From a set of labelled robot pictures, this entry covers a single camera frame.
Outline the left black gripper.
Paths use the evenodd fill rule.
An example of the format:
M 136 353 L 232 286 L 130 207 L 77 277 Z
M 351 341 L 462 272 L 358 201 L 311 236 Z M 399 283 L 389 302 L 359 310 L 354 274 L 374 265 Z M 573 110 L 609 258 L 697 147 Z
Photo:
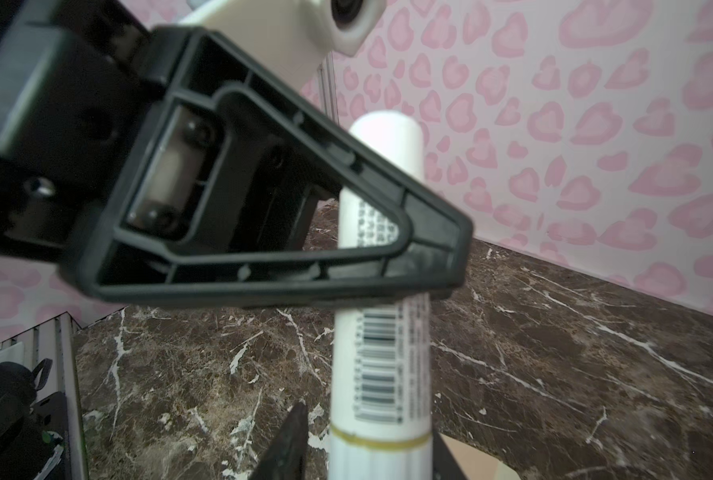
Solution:
M 162 96 L 146 62 L 163 33 L 120 1 L 0 1 L 0 256 L 90 249 Z

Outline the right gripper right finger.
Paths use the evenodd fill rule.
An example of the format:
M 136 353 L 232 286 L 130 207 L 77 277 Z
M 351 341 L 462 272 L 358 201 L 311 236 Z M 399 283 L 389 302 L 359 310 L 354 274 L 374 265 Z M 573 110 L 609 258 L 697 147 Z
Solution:
M 467 480 L 466 474 L 438 431 L 433 432 L 432 480 Z

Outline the pink envelope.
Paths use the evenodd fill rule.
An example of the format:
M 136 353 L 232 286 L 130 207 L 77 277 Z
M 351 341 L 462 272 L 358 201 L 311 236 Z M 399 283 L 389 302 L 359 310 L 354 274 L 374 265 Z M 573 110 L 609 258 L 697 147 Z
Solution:
M 506 463 L 464 442 L 443 435 L 446 446 L 468 479 L 520 480 L 520 475 Z

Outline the white glue stick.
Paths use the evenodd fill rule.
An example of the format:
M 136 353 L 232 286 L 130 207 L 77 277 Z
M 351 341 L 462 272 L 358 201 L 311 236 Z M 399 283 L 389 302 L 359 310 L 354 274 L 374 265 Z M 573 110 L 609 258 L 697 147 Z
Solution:
M 423 180 L 420 124 L 396 111 L 360 117 L 352 136 Z M 399 228 L 344 188 L 338 248 L 389 245 Z M 430 297 L 334 314 L 328 479 L 432 479 Z

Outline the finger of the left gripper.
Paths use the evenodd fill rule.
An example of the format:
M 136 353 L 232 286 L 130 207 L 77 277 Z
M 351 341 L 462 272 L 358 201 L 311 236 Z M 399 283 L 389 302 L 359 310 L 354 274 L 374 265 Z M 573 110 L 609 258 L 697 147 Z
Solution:
M 62 277 L 110 303 L 390 303 L 460 287 L 472 220 L 424 184 L 424 134 L 394 110 L 346 131 L 226 37 L 154 30 L 154 102 Z

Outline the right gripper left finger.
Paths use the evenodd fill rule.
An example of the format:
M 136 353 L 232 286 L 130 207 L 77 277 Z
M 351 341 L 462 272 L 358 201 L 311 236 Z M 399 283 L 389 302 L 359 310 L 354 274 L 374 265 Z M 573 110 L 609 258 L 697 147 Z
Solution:
M 250 480 L 303 480 L 308 455 L 308 406 L 298 402 L 254 468 Z

